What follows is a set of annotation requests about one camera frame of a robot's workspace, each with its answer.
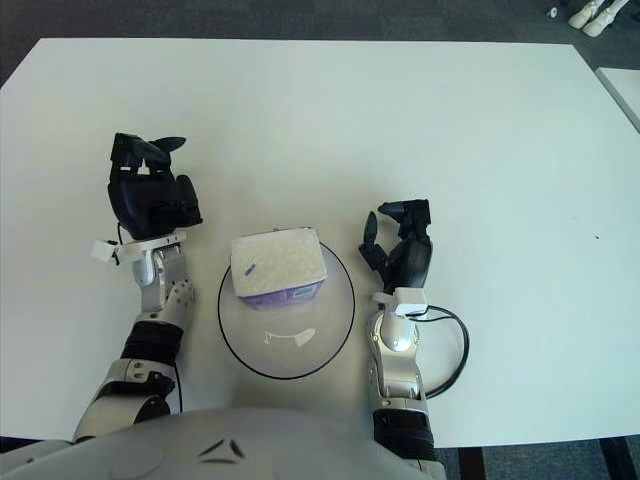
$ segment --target black cable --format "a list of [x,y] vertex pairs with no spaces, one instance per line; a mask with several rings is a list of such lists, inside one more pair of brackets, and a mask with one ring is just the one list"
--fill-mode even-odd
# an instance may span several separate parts
[[178,364],[174,362],[173,369],[176,372],[176,382],[178,383],[178,399],[180,400],[180,413],[183,412],[182,409],[182,384],[180,384],[180,374],[178,373]]
[[121,228],[122,225],[120,225],[120,222],[118,222],[118,240],[120,241],[120,245],[122,245],[122,232],[120,231]]
[[411,316],[407,316],[407,318],[412,322],[419,322],[419,323],[436,322],[438,320],[444,320],[446,318],[451,318],[452,320],[455,320],[458,323],[460,330],[462,330],[463,347],[462,347],[462,358],[460,359],[460,363],[458,363],[458,366],[456,367],[456,369],[449,376],[449,378],[445,380],[443,383],[441,383],[435,388],[432,388],[428,392],[425,392],[424,393],[425,398],[433,398],[449,390],[453,386],[453,384],[456,383],[456,381],[458,380],[458,377],[464,370],[464,367],[467,364],[467,357],[469,356],[469,331],[467,330],[467,327],[464,324],[464,322],[460,320],[460,317],[458,317],[452,311],[447,310],[446,308],[436,307],[435,305],[429,305],[425,314],[429,310],[435,310],[437,312],[444,313],[444,315],[436,318],[426,318],[424,320],[412,318]]

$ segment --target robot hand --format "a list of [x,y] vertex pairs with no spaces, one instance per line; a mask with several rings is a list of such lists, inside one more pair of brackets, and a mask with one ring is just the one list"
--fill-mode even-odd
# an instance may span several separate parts
[[[170,413],[175,359],[185,319],[195,301],[176,227],[202,223],[198,200],[185,175],[174,179],[170,152],[184,138],[145,142],[117,133],[111,152],[108,187],[119,225],[135,241],[126,245],[98,241],[92,255],[117,265],[132,263],[142,294],[137,316],[120,359],[114,361],[82,417],[74,441],[118,430]],[[148,174],[138,173],[143,163]]]

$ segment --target floor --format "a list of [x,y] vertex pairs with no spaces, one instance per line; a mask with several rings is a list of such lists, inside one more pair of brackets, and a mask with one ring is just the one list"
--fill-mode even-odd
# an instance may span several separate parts
[[[597,39],[566,23],[584,0],[0,1],[2,83],[42,37],[566,43],[593,69],[640,69],[640,0],[630,0]],[[545,16],[553,6],[559,10],[555,19]],[[451,480],[626,480],[640,472],[640,436],[446,449],[439,455]]]
[[[42,37],[196,37],[570,43],[592,68],[640,69],[640,0],[592,39],[585,0],[1,0],[0,78]],[[558,16],[545,12],[556,6]]]

